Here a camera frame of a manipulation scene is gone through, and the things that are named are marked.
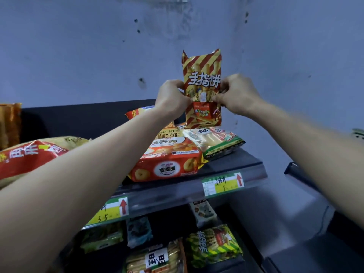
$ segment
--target wall outlet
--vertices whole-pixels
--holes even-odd
[[[360,128],[353,128],[351,136],[364,142],[364,130]]]

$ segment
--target red striped snack bag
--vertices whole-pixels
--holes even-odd
[[[221,106],[212,101],[220,90],[221,52],[188,57],[182,54],[185,95],[193,103],[186,109],[186,128],[221,125]]]

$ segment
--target plastic packaging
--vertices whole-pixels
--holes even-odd
[[[97,226],[84,231],[81,248],[85,253],[97,251],[123,241],[120,222]]]
[[[88,141],[75,136],[46,138],[0,151],[0,189]]]
[[[190,234],[187,242],[191,247],[195,268],[214,264],[242,255],[242,250],[226,224]]]
[[[21,103],[0,103],[0,150],[20,143]]]
[[[126,220],[128,247],[135,248],[153,238],[148,217]]]
[[[126,259],[127,273],[187,273],[182,239],[132,253]]]
[[[198,146],[207,160],[229,154],[245,143],[236,134],[219,127],[182,129],[182,133]]]
[[[193,103],[186,109],[187,128],[203,128],[221,125],[221,106],[212,101],[220,90],[221,53],[188,57],[182,54],[184,93]]]
[[[195,216],[197,228],[217,222],[217,215],[206,199],[190,203],[190,208]]]
[[[204,163],[202,152],[186,137],[156,139],[143,154],[129,177],[145,182],[195,174]]]

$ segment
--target green striped snack bag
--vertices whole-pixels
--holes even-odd
[[[201,268],[243,254],[226,224],[190,234],[187,242],[190,244],[192,251],[191,264],[195,268]]]

